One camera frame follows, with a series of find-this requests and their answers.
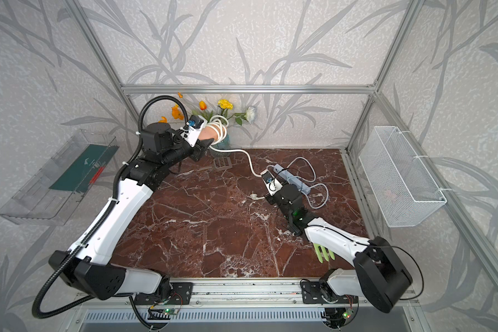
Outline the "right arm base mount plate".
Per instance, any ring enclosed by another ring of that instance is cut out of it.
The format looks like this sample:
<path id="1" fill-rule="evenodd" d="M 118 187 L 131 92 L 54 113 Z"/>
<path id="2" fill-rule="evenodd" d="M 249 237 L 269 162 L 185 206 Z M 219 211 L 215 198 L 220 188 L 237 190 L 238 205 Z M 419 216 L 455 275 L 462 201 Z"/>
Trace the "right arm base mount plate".
<path id="1" fill-rule="evenodd" d="M 302 301 L 304 304 L 343 304 L 352 307 L 358 304 L 358 297 L 353 295 L 332 295 L 329 288 L 322 290 L 319 281 L 300 280 Z"/>

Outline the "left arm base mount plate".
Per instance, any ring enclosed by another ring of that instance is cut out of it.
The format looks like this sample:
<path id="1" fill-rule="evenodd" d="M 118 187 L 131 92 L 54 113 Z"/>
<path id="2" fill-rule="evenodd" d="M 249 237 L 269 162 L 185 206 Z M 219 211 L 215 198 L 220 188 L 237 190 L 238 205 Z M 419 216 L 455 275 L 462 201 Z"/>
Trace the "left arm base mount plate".
<path id="1" fill-rule="evenodd" d="M 163 289 L 159 294 L 137 294 L 134 297 L 134 303 L 136 305 L 188 305 L 192 297 L 193 286 L 192 282 L 171 283 L 170 289 Z"/>

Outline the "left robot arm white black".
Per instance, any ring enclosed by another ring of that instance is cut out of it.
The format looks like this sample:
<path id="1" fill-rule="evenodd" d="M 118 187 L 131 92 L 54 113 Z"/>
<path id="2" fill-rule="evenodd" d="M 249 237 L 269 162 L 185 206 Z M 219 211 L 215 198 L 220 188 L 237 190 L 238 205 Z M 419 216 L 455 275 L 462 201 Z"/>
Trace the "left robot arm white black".
<path id="1" fill-rule="evenodd" d="M 222 127 L 195 117 L 178 130 L 167 123 L 143 129 L 138 151 L 118 171 L 106 206 L 68 250 L 51 255 L 48 262 L 55 271 L 51 281 L 60 278 L 67 286 L 99 300 L 135 293 L 167 297 L 167 277 L 113 265 L 113 252 L 135 214 L 171 174 L 171 168 L 187 158 L 198 161 L 224 133 Z"/>

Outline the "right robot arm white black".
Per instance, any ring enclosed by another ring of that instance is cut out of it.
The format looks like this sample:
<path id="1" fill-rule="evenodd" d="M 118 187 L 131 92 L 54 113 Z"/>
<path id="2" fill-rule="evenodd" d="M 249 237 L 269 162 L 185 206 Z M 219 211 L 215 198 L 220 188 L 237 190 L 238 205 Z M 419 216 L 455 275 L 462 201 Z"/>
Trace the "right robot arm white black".
<path id="1" fill-rule="evenodd" d="M 325 300 L 364 297 L 379 311 L 389 313 L 412 285 L 411 274 L 386 239 L 356 236 L 329 224 L 304 207 L 295 185 L 269 185 L 266 200 L 279 208 L 290 232 L 314 245 L 320 262 L 341 257 L 354 267 L 352 272 L 330 270 L 320 278 Z"/>

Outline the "pink power strip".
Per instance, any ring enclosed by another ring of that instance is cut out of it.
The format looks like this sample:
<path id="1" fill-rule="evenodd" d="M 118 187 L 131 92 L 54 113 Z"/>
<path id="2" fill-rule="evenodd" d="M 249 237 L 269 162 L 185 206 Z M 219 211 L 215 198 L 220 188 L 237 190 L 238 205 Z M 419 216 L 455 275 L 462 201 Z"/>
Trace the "pink power strip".
<path id="1" fill-rule="evenodd" d="M 199 134 L 200 141 L 213 139 L 213 145 L 221 142 L 227 134 L 227 130 L 223 125 L 208 124 Z"/>

